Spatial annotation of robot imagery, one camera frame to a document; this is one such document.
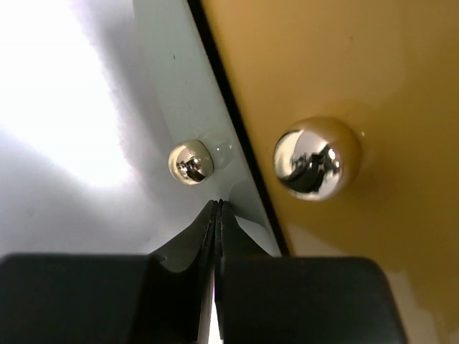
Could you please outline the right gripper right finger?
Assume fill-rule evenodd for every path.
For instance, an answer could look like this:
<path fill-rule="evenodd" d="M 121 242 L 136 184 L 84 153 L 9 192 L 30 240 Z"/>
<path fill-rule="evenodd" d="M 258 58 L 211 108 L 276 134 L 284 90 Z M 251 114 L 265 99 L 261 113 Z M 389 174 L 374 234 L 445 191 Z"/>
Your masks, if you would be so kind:
<path fill-rule="evenodd" d="M 225 343 L 406 343 L 386 275 L 363 257 L 272 257 L 220 201 L 215 290 Z"/>

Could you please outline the yellow drawer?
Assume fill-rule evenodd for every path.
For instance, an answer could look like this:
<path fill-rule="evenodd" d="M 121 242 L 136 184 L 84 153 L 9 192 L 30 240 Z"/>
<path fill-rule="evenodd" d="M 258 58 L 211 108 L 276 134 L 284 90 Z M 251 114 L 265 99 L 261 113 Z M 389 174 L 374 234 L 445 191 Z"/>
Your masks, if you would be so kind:
<path fill-rule="evenodd" d="M 458 3 L 204 1 L 290 251 L 374 260 L 458 341 Z"/>

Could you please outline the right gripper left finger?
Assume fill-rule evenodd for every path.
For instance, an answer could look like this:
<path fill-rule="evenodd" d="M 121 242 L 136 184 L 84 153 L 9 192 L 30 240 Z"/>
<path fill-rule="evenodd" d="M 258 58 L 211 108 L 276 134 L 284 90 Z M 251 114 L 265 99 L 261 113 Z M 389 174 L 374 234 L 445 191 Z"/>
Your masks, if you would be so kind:
<path fill-rule="evenodd" d="M 218 204 L 150 254 L 1 260 L 3 343 L 206 343 Z"/>

